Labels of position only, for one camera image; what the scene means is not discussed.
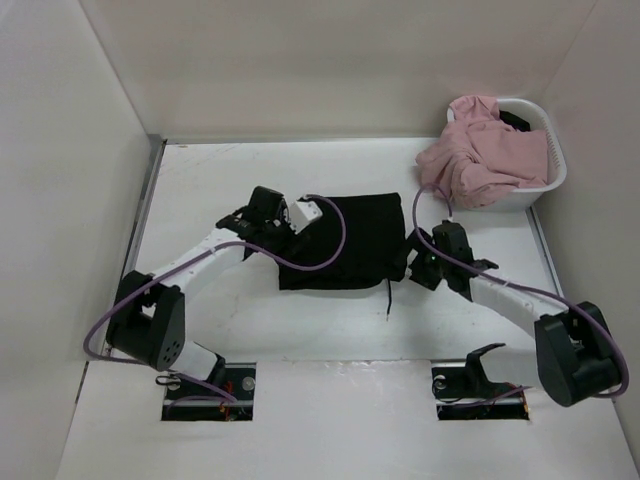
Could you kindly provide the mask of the black trousers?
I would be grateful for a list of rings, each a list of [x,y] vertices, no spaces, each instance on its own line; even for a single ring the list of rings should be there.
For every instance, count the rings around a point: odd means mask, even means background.
[[[401,196],[383,193],[320,200],[320,220],[307,227],[310,243],[288,261],[323,269],[279,267],[281,291],[347,291],[391,285],[404,279],[408,255]]]

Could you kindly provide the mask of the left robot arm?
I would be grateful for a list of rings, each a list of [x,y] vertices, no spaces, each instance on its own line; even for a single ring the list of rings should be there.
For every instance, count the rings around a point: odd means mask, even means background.
[[[220,219],[178,259],[150,273],[127,273],[103,321],[107,344],[121,354],[118,362],[173,374],[202,398],[219,395],[225,361],[188,339],[188,302],[253,253],[282,262],[285,249],[321,216],[310,198],[287,203],[282,193],[258,186],[247,205]]]

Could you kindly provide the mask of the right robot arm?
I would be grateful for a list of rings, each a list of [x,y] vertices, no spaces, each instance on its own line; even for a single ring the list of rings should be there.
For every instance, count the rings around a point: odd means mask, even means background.
[[[444,220],[430,233],[416,227],[404,250],[414,251],[410,280],[434,291],[441,282],[471,303],[516,325],[535,342],[535,386],[558,405],[588,398],[613,399],[630,383],[626,360],[601,310],[574,304],[540,288],[500,278],[499,265],[474,257],[461,224]]]

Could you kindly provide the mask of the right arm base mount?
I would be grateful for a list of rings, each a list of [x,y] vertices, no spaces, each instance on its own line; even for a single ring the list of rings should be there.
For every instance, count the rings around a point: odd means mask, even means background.
[[[529,419],[523,391],[508,382],[492,382],[464,362],[433,363],[432,394],[442,421]]]

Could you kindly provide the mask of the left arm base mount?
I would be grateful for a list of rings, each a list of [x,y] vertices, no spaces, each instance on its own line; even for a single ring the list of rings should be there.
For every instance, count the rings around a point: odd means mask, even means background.
[[[161,420],[166,422],[243,422],[253,419],[256,363],[229,363],[211,389],[175,374],[158,375],[164,388]]]

